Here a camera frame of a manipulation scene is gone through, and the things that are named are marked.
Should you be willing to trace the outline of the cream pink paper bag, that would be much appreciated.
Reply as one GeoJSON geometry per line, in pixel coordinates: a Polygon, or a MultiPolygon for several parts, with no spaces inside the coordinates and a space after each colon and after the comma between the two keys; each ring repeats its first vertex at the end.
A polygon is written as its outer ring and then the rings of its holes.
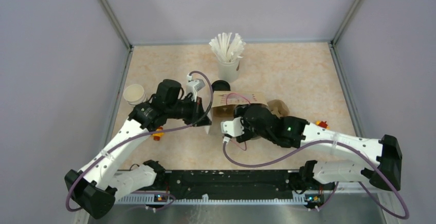
{"type": "Polygon", "coordinates": [[[264,94],[261,92],[235,92],[216,91],[213,93],[213,102],[209,111],[209,118],[212,121],[210,126],[205,127],[208,136],[223,138],[221,133],[221,122],[233,120],[233,111],[238,105],[262,104],[268,108],[264,94]]]}

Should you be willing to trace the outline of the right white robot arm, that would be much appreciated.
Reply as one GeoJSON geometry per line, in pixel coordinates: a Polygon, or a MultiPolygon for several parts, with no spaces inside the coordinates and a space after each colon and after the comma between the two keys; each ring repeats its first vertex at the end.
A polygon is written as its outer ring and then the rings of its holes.
{"type": "Polygon", "coordinates": [[[239,105],[233,120],[221,123],[221,132],[245,142],[261,137],[284,147],[313,149],[341,160],[309,162],[301,175],[308,189],[333,181],[363,182],[382,190],[401,189],[403,154],[396,137],[381,139],[350,136],[323,128],[306,119],[272,114],[261,104],[239,105]]]}

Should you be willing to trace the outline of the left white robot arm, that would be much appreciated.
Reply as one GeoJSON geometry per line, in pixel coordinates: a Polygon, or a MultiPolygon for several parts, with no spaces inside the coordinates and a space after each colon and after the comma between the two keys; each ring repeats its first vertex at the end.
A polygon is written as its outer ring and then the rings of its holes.
{"type": "Polygon", "coordinates": [[[178,81],[165,79],[156,93],[134,106],[115,137],[88,164],[79,170],[70,170],[64,180],[68,189],[66,207],[73,200],[94,219],[105,216],[120,198],[149,186],[158,190],[165,183],[164,169],[151,161],[138,168],[117,175],[120,166],[130,154],[169,119],[183,120],[184,126],[209,126],[209,110],[203,108],[198,92],[210,83],[188,78],[186,88],[178,81]]]}

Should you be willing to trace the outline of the brown pulp cup carrier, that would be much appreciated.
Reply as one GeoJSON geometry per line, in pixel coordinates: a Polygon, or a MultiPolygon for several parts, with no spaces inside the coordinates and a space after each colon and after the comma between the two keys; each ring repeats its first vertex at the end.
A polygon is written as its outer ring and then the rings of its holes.
{"type": "Polygon", "coordinates": [[[282,100],[271,100],[267,102],[268,108],[278,118],[289,116],[289,109],[282,100]]]}

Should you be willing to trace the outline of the stack of black lids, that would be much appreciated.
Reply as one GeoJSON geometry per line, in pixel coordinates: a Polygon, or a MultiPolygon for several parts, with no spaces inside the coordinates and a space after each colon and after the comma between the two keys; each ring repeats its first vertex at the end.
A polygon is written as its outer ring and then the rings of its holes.
{"type": "Polygon", "coordinates": [[[216,80],[212,84],[213,92],[216,91],[231,91],[231,86],[227,81],[224,80],[216,80]]]}

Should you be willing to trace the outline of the orange toy car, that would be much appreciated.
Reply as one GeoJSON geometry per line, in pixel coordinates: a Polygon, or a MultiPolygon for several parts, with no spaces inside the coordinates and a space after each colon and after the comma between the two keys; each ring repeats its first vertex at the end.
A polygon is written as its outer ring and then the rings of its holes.
{"type": "Polygon", "coordinates": [[[159,127],[156,131],[159,131],[159,133],[154,133],[153,134],[153,140],[154,141],[160,141],[162,136],[164,135],[164,133],[162,133],[161,131],[163,130],[162,127],[159,127]]]}

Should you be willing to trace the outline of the white cup holding straws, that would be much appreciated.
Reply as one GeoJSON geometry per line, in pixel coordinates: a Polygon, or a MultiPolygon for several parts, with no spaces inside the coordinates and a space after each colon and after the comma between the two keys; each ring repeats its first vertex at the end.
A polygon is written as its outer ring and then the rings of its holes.
{"type": "Polygon", "coordinates": [[[218,61],[218,78],[232,83],[239,77],[240,60],[232,62],[218,61]]]}

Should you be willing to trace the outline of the green red toy block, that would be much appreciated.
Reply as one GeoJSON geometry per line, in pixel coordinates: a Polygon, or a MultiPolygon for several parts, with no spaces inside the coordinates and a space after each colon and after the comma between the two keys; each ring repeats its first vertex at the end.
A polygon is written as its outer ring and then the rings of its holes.
{"type": "Polygon", "coordinates": [[[326,121],[318,120],[318,121],[315,122],[315,124],[317,126],[320,126],[320,127],[324,128],[324,129],[329,129],[329,125],[328,125],[328,123],[326,121]]]}

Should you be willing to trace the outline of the bundle of white straws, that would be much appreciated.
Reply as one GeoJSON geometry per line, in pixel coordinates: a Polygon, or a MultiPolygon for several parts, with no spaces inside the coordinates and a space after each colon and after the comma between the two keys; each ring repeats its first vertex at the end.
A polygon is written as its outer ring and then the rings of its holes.
{"type": "Polygon", "coordinates": [[[232,63],[243,58],[246,42],[238,33],[223,32],[212,38],[209,46],[220,62],[232,63]]]}

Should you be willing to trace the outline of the stack of paper cups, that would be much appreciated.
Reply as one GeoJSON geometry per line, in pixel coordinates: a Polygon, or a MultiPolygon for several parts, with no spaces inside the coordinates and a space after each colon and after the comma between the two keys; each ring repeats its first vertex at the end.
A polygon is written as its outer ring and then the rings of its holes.
{"type": "Polygon", "coordinates": [[[136,106],[147,99],[146,92],[142,85],[132,84],[123,91],[123,98],[130,106],[136,106]]]}

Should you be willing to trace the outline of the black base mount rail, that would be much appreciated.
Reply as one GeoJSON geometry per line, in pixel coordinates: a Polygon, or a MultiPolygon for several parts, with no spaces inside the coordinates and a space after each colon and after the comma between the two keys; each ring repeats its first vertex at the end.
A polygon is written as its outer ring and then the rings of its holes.
{"type": "Polygon", "coordinates": [[[160,173],[142,191],[163,191],[178,200],[291,199],[295,193],[332,190],[334,183],[320,184],[295,170],[172,170],[160,173]]]}

